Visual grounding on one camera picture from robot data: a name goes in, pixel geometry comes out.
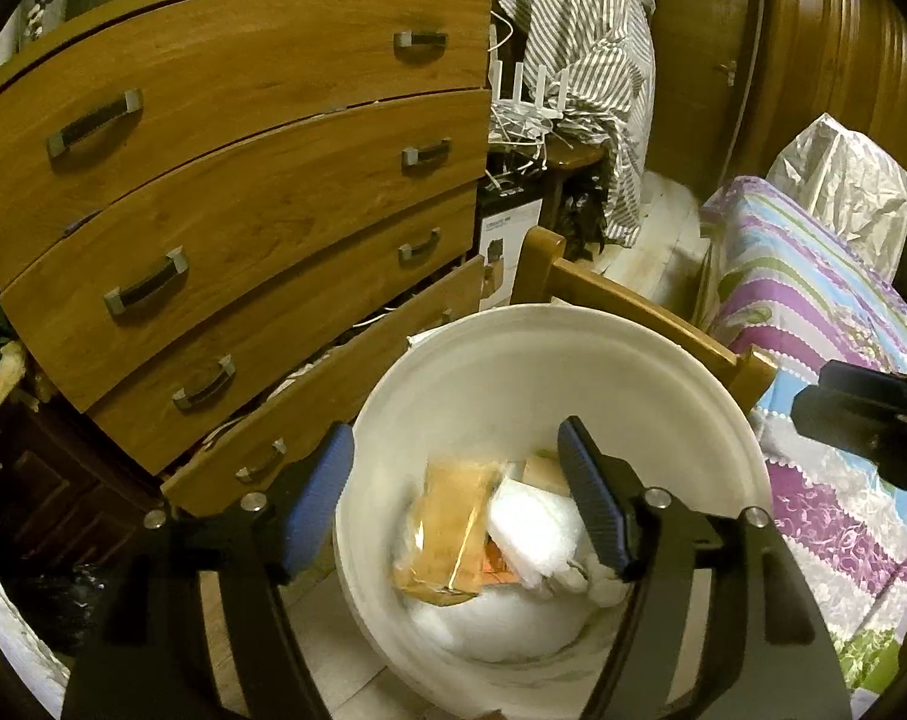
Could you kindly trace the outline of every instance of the wooden chair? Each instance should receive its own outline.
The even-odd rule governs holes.
[[[637,322],[668,338],[700,360],[717,381],[733,396],[743,413],[773,383],[777,367],[756,346],[737,355],[689,322],[641,295],[563,258],[566,242],[562,236],[534,227],[527,232],[519,254],[512,305],[549,303],[560,298],[567,303],[598,309]]]

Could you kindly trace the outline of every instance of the blue gripper pad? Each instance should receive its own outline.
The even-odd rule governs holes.
[[[596,557],[620,579],[639,578],[639,525],[633,500],[644,486],[628,463],[596,448],[580,418],[557,431],[557,454]]]
[[[281,547],[282,566],[292,577],[313,562],[327,536],[340,493],[354,466],[353,430],[349,425],[335,423],[313,455],[289,469],[301,464],[312,466],[313,472],[287,514]]]

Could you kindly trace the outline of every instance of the wooden dresser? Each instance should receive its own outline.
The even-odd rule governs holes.
[[[1,306],[188,512],[269,485],[406,336],[476,311],[481,264],[450,265],[485,164],[489,9],[116,0],[0,69]]]

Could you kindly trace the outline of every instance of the gray striped cloth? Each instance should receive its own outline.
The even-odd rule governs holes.
[[[524,83],[548,72],[555,100],[570,68],[567,110],[557,129],[587,143],[608,143],[607,239],[632,247],[639,234],[639,192],[653,116],[653,41],[639,0],[500,0],[527,33]]]

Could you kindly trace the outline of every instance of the wooden door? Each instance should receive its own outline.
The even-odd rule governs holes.
[[[657,61],[647,168],[706,199],[743,108],[761,0],[656,0]]]
[[[907,19],[893,0],[767,0],[726,176],[766,175],[825,111],[907,170]]]

